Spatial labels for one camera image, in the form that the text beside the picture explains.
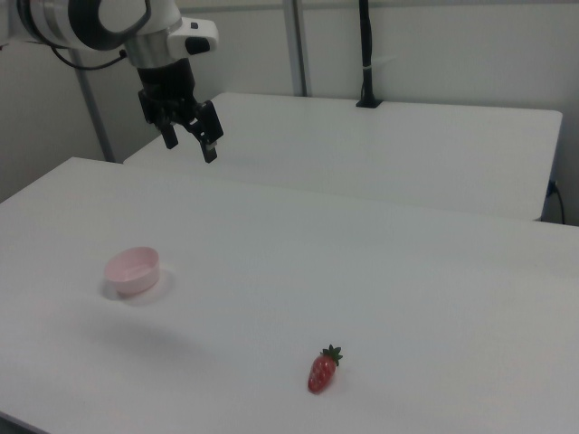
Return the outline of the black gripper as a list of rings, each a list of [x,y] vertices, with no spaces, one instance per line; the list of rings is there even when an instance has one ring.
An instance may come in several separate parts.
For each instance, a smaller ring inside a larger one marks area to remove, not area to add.
[[[146,122],[162,135],[167,149],[175,148],[178,137],[174,124],[182,125],[200,144],[204,161],[217,158],[217,141],[223,128],[214,104],[198,105],[194,97],[195,78],[190,61],[181,59],[163,67],[138,69],[143,89],[138,93]]]

